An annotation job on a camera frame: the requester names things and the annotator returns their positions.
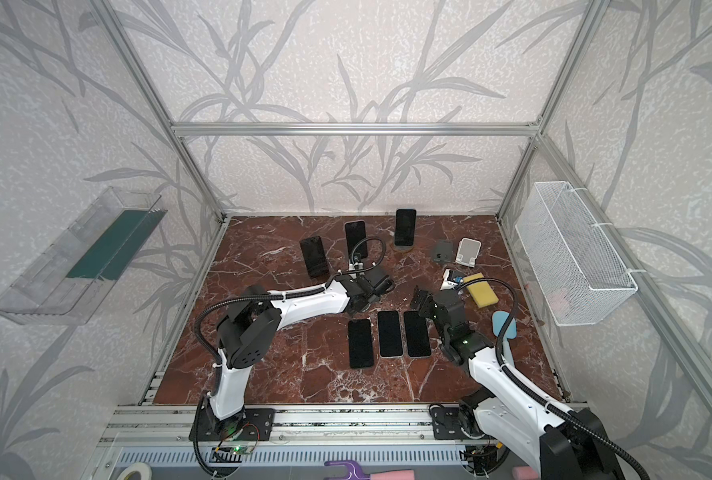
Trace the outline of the white-edged phone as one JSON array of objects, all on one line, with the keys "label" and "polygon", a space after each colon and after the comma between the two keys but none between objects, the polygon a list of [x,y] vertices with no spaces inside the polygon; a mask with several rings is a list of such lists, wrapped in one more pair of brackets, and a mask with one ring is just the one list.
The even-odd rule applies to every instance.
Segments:
[{"label": "white-edged phone", "polygon": [[383,358],[401,357],[404,354],[398,311],[378,313],[379,351]]}]

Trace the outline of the teal phone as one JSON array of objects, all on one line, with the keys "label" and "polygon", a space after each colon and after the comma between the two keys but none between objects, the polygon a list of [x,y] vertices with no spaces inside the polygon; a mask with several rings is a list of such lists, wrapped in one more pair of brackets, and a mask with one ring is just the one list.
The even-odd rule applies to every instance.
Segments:
[{"label": "teal phone", "polygon": [[406,311],[404,327],[408,355],[411,358],[430,357],[431,344],[427,320],[417,311]]}]

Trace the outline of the dark phone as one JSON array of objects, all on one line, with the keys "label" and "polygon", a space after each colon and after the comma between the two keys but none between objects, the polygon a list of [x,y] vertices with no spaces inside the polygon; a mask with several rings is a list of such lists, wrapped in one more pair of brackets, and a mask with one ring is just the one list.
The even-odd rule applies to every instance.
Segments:
[{"label": "dark phone", "polygon": [[395,215],[394,245],[400,248],[413,247],[415,243],[417,211],[398,209]]}]

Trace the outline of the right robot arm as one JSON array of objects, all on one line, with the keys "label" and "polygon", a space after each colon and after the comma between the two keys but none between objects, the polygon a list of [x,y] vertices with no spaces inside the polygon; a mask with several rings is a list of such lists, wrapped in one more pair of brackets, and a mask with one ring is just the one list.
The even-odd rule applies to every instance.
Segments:
[{"label": "right robot arm", "polygon": [[459,403],[464,433],[499,440],[542,479],[622,479],[623,464],[648,478],[589,409],[555,400],[506,361],[503,332],[490,340],[474,330],[458,288],[417,288],[411,307],[433,322],[444,356],[480,386]]}]

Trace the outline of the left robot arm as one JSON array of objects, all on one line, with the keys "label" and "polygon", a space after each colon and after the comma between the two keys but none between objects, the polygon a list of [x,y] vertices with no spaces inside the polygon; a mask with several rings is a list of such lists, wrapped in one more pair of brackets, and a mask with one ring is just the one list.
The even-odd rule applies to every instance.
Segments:
[{"label": "left robot arm", "polygon": [[216,378],[202,394],[189,439],[226,440],[249,423],[245,393],[251,372],[278,331],[319,316],[365,312],[394,288],[390,275],[373,266],[338,273],[302,289],[268,291],[253,285],[239,297],[207,307],[192,332],[212,356]]}]

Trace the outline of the pink-edged phone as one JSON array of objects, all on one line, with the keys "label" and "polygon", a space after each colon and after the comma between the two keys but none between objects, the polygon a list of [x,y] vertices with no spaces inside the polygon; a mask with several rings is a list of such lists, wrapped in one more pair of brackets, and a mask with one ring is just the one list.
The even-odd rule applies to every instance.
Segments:
[{"label": "pink-edged phone", "polygon": [[357,256],[360,260],[368,258],[368,244],[364,242],[366,235],[366,222],[364,220],[356,220],[347,222],[344,225],[348,257]]}]

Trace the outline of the white folding phone stand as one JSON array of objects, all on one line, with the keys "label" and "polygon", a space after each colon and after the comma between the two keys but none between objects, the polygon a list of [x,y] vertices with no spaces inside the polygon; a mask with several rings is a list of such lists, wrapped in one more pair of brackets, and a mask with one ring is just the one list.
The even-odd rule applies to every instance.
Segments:
[{"label": "white folding phone stand", "polygon": [[458,244],[455,262],[467,267],[475,267],[481,250],[481,242],[471,238],[463,238]]}]

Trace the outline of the black phone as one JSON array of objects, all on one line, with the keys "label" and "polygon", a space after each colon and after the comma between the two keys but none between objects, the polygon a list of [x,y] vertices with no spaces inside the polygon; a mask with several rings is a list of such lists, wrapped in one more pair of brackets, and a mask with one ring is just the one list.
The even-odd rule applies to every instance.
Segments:
[{"label": "black phone", "polygon": [[329,263],[320,236],[312,236],[301,240],[300,247],[310,278],[316,279],[329,274]]},{"label": "black phone", "polygon": [[372,325],[369,319],[353,319],[348,322],[348,347],[351,369],[374,366]]}]

